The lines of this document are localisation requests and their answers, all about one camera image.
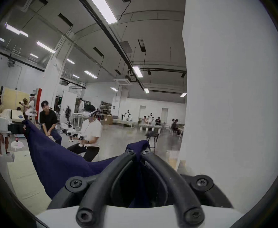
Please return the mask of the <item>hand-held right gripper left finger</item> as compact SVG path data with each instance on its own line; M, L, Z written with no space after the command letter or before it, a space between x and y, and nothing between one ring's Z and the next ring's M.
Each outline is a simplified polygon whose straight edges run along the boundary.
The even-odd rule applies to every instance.
M103 224L105 205L132 205L137 192L136 162L134 150L126 150L98 175L71 177L47 209L79 205L75 215L77 224L80 227L100 227Z

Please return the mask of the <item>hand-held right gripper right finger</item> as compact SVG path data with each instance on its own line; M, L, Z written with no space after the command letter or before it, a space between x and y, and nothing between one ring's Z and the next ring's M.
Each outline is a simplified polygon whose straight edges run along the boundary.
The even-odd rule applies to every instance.
M169 196L176 208L179 227L198 227L205 220L202 205L217 208L233 208L225 194L207 175L178 174L168 163L152 153L142 151L142 162L158 178L165 189L165 201Z

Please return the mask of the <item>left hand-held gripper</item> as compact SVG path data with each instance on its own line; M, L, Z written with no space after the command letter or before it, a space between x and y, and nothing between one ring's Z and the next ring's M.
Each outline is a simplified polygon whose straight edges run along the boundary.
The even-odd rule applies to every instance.
M3 137L7 137L8 134L15 138L14 141L11 142L11 146L14 149L22 148L23 143L19 142L19 137L24 137L24 135L28 135L30 133L30 127L27 127L26 124L23 124L24 117L23 112L12 109L4 109L2 113L0 113L0 133ZM6 154L5 144L1 144L0 161L3 162L14 162L14 153L8 152Z

